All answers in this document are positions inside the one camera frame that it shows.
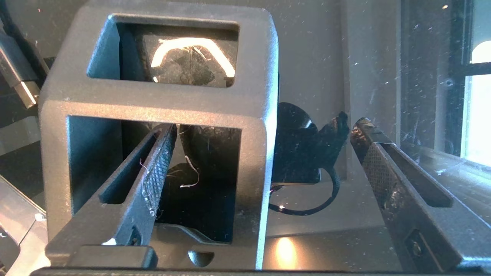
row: black cable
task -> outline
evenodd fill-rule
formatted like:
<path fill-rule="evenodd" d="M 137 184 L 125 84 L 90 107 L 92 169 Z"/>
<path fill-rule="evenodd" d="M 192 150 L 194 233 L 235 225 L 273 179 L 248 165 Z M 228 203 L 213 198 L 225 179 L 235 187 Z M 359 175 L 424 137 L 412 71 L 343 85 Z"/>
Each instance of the black cable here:
<path fill-rule="evenodd" d="M 283 213 L 283 214 L 286 214 L 286 215 L 291 215 L 291 216 L 309 216 L 309 215 L 313 215 L 321 210 L 323 210 L 324 208 L 328 207 L 333 201 L 334 199 L 336 198 L 338 192 L 339 192 L 339 187 L 340 187 L 340 184 L 341 184 L 341 180 L 339 179 L 339 176 L 337 175 L 336 171 L 334 170 L 334 168 L 330 168 L 330 169 L 327 169 L 326 170 L 327 173 L 329 174 L 329 176 L 331 177 L 331 180 L 332 180 L 332 194 L 331 194 L 331 197 L 328 198 L 324 203 L 322 203 L 321 205 L 315 207 L 315 208 L 312 208 L 312 209 L 308 209 L 308 210 L 291 210 L 291 209 L 287 209 L 287 208 L 280 208 L 278 205 L 274 205 L 274 204 L 269 204 L 269 208 L 275 212 L 279 212 L 279 213 Z M 283 185 L 277 185 L 277 186 L 274 186 L 271 188 L 270 190 L 270 194 L 272 194 L 273 192 L 276 192 L 278 191 L 279 189 L 281 189 L 283 187 Z"/>

